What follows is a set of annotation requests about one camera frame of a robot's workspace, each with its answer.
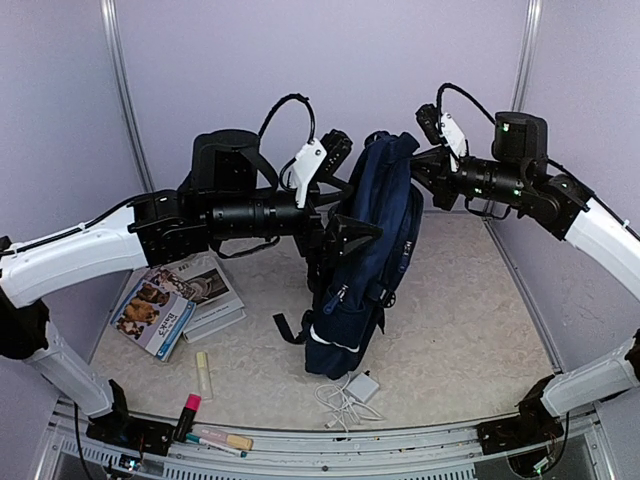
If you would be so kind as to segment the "coffee cover white book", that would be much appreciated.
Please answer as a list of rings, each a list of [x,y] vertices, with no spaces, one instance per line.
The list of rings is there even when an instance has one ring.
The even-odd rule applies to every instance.
[[[246,318],[245,304],[212,251],[191,255],[170,270],[192,287],[195,311],[183,330],[187,343],[217,333]]]

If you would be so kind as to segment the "navy blue backpack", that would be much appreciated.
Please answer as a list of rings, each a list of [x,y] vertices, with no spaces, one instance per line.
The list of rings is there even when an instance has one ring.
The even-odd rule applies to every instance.
[[[349,179],[354,192],[330,217],[375,228],[373,239],[319,267],[298,334],[283,315],[274,317],[282,338],[304,347],[309,374],[337,380],[355,371],[374,333],[385,329],[385,311],[395,304],[420,233],[424,199],[410,171],[418,147],[408,132],[376,131],[366,138]]]

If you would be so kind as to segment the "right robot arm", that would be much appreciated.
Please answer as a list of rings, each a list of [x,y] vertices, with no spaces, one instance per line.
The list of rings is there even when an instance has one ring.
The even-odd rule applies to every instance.
[[[633,296],[639,294],[639,236],[592,189],[564,167],[548,174],[548,126],[530,114],[502,111],[491,116],[492,157],[469,154],[461,128],[435,105],[421,106],[416,120],[432,149],[415,155],[412,175],[449,210],[458,198],[479,198],[528,216],[560,241],[596,261]],[[539,381],[519,402],[511,433],[535,442],[551,422],[571,410],[639,385],[639,338],[577,369]]]

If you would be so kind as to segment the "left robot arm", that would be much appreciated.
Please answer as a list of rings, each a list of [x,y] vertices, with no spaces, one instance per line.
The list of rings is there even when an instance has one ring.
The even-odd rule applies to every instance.
[[[335,176],[351,150],[349,138],[332,131],[310,139],[294,157],[293,187],[283,191],[260,151],[258,134],[223,129],[199,135],[182,186],[122,201],[97,218],[46,238],[1,240],[1,353],[29,362],[72,399],[91,423],[115,442],[140,434],[123,390],[101,379],[62,345],[44,298],[103,275],[156,267],[224,241],[291,236],[301,256],[336,259],[381,236],[379,227],[349,217],[323,224],[316,209],[350,195]]]

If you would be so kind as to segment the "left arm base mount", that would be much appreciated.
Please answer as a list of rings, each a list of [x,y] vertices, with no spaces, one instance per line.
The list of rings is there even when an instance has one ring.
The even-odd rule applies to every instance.
[[[109,387],[113,394],[111,410],[105,415],[89,418],[87,437],[142,454],[166,456],[175,427],[166,422],[132,416],[124,390],[114,380],[109,381]]]

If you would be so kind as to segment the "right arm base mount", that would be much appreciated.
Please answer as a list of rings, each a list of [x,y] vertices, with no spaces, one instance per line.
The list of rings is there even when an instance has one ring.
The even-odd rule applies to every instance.
[[[549,375],[539,380],[518,403],[516,415],[482,422],[476,427],[484,455],[523,448],[564,435],[559,416],[550,414],[541,401],[544,388],[553,378],[554,375]]]

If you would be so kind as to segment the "dog cover book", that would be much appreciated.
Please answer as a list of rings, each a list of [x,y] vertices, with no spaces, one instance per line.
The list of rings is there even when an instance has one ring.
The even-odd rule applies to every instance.
[[[195,289],[166,268],[135,270],[116,301],[109,325],[167,362],[195,313]]]

